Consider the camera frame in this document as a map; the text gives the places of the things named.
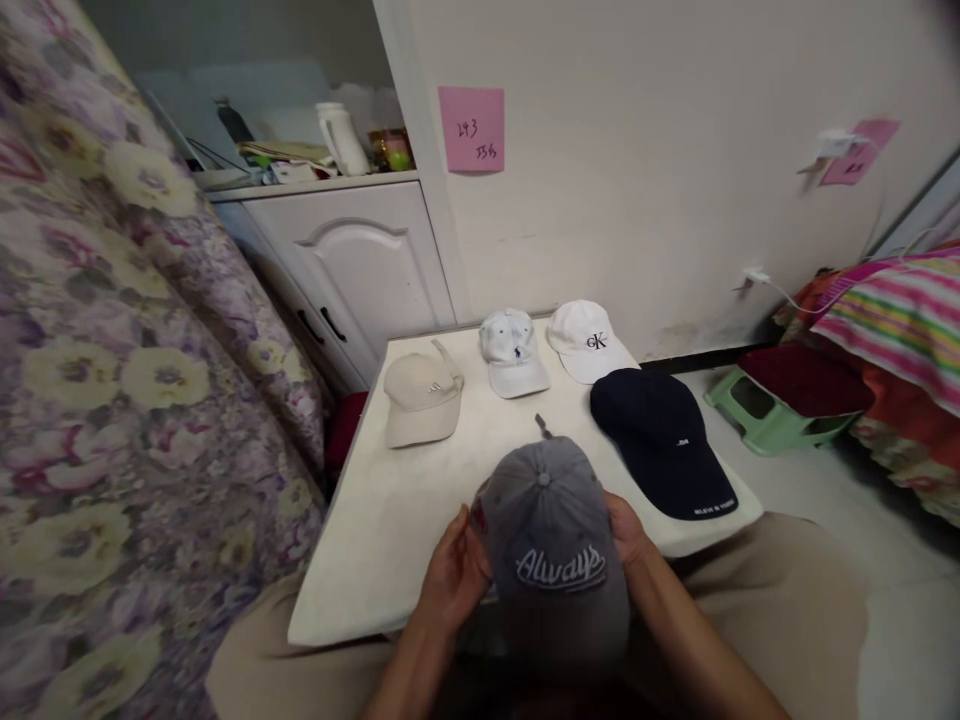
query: cap brim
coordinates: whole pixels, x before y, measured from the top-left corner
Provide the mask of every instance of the cap brim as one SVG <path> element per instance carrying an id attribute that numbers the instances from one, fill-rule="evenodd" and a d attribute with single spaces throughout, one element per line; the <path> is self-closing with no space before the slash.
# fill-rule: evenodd
<path id="1" fill-rule="evenodd" d="M 607 347 L 602 350 L 589 350 L 573 355 L 560 354 L 560 361 L 570 377 L 578 383 L 593 385 L 614 370 L 637 368 L 637 363 L 630 357 L 623 343 L 616 338 L 611 338 L 606 343 Z"/>
<path id="2" fill-rule="evenodd" d="M 710 520 L 732 513 L 740 502 L 707 443 L 683 457 L 667 457 L 639 444 L 621 446 L 620 456 L 647 499 L 667 517 Z"/>
<path id="3" fill-rule="evenodd" d="M 522 365 L 487 367 L 490 369 L 490 387 L 507 400 L 550 388 L 550 376 L 538 357 L 530 358 Z"/>
<path id="4" fill-rule="evenodd" d="M 406 447 L 448 438 L 457 429 L 459 418 L 460 393 L 442 405 L 426 410 L 405 411 L 391 401 L 387 415 L 387 447 Z"/>
<path id="5" fill-rule="evenodd" d="M 630 601 L 612 540 L 602 586 L 582 592 L 533 590 L 500 595 L 501 627 L 511 652 L 550 675 L 603 675 L 623 660 L 630 633 Z"/>

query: khaki pants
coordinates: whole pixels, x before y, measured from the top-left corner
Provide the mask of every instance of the khaki pants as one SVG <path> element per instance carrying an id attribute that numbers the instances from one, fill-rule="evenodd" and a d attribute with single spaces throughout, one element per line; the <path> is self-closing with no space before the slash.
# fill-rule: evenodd
<path id="1" fill-rule="evenodd" d="M 843 555 L 819 526 L 767 513 L 735 537 L 672 563 L 720 635 L 793 720 L 857 717 L 867 615 Z M 287 644 L 297 590 L 293 581 L 268 588 L 227 633 L 207 677 L 224 720 L 352 718 L 376 689 L 391 643 Z M 682 708 L 641 623 L 631 630 L 623 675 L 667 714 Z"/>

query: charging cable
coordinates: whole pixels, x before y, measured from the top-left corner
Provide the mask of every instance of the charging cable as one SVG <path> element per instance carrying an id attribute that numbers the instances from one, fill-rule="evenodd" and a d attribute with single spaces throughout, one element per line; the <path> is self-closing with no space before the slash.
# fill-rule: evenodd
<path id="1" fill-rule="evenodd" d="M 907 253 L 913 248 L 914 245 L 916 245 L 918 242 L 920 242 L 921 238 L 923 238 L 924 236 L 926 236 L 928 233 L 933 232 L 934 230 L 936 230 L 936 228 L 932 228 L 932 227 L 931 227 L 931 228 L 927 228 L 926 230 L 922 230 L 922 231 L 920 231 L 919 233 L 917 233 L 917 234 L 913 237 L 913 239 L 912 239 L 909 243 L 907 243 L 907 244 L 903 247 L 903 249 L 900 250 L 900 253 L 897 255 L 897 264 L 894 265 L 894 266 L 891 267 L 891 268 L 885 268 L 885 269 L 886 269 L 886 270 L 891 270 L 891 269 L 898 269 L 898 270 L 899 270 L 900 268 L 903 268 L 903 269 L 901 270 L 901 272 L 905 272 L 905 273 L 906 273 L 906 272 L 911 272 L 911 271 L 913 271 L 913 270 L 924 270 L 924 269 L 926 269 L 926 268 L 924 268 L 924 267 L 922 267 L 922 266 L 912 265 L 911 263 L 907 262 L 907 260 L 906 260 L 906 255 L 907 255 Z M 877 277 L 877 276 L 880 275 L 880 274 L 881 274 L 881 273 L 877 272 L 877 273 L 874 273 L 873 275 L 870 275 L 869 277 L 863 278 L 863 280 L 858 280 L 857 282 L 853 283 L 853 285 L 851 285 L 851 286 L 848 287 L 846 290 L 844 290 L 844 292 L 846 292 L 847 290 L 850 290 L 850 289 L 852 289 L 852 288 L 855 288 L 857 285 L 861 285 L 861 284 L 863 284 L 863 283 L 865 283 L 865 282 L 869 282 L 870 280 L 872 280 L 873 278 Z M 757 269 L 755 269 L 755 270 L 747 270 L 746 275 L 747 275 L 747 279 L 748 279 L 748 280 L 751 280 L 751 281 L 757 283 L 758 285 L 769 285 L 770 287 L 772 287 L 772 288 L 774 288 L 775 290 L 777 290 L 781 295 L 783 295 L 784 298 L 786 298 L 787 302 L 790 303 L 790 304 L 797 310 L 797 312 L 808 313 L 809 315 L 820 315 L 821 313 L 825 313 L 827 310 L 829 310 L 831 307 L 833 307 L 833 303 L 828 303 L 827 305 L 824 305 L 824 306 L 823 306 L 822 308 L 820 308 L 819 310 L 807 310 L 806 308 L 800 307 L 800 306 L 794 301 L 793 296 L 790 295 L 790 293 L 788 293 L 788 292 L 787 292 L 786 290 L 784 290 L 782 287 L 780 287 L 779 285 L 777 285 L 777 284 L 773 281 L 773 278 L 771 278 L 767 273 L 763 272 L 763 270 L 761 270 L 761 269 L 759 269 L 759 268 L 757 268 Z"/>
<path id="2" fill-rule="evenodd" d="M 867 251 L 873 245 L 874 236 L 877 234 L 877 228 L 880 227 L 880 219 L 883 217 L 883 211 L 887 204 L 887 161 L 883 159 L 883 147 L 866 135 L 857 135 L 854 143 L 857 145 L 873 145 L 876 148 L 876 162 L 874 163 L 880 169 L 880 201 L 877 203 L 877 216 L 873 219 L 873 226 L 870 228 L 870 234 L 867 241 L 860 248 L 860 261 L 866 260 Z"/>

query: cabinet door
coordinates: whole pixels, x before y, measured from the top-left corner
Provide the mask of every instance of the cabinet door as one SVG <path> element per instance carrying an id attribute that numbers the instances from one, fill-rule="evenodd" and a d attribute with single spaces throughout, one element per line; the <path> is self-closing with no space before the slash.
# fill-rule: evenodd
<path id="1" fill-rule="evenodd" d="M 368 390 L 370 384 L 357 372 L 333 333 L 326 328 L 311 304 L 303 297 L 300 288 L 277 259 L 270 244 L 263 239 L 256 223 L 250 219 L 243 206 L 238 202 L 219 203 L 214 205 L 213 209 L 219 216 L 220 222 L 223 223 L 227 233 L 243 250 L 247 260 L 263 273 L 263 276 L 277 295 L 283 299 L 290 312 L 304 326 L 307 335 L 313 338 L 316 347 L 307 347 L 306 349 L 311 359 L 324 373 L 328 384 L 347 392 Z M 328 376 L 327 372 L 330 369 L 339 378 Z"/>
<path id="2" fill-rule="evenodd" d="M 390 338 L 454 324 L 419 183 L 244 205 L 368 383 Z"/>

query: floral curtain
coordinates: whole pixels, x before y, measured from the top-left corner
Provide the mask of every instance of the floral curtain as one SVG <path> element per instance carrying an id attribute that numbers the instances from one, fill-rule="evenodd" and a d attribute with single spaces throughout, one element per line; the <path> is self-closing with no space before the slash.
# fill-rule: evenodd
<path id="1" fill-rule="evenodd" d="M 210 714 L 318 536 L 319 398 L 75 3 L 0 5 L 0 716 Z"/>

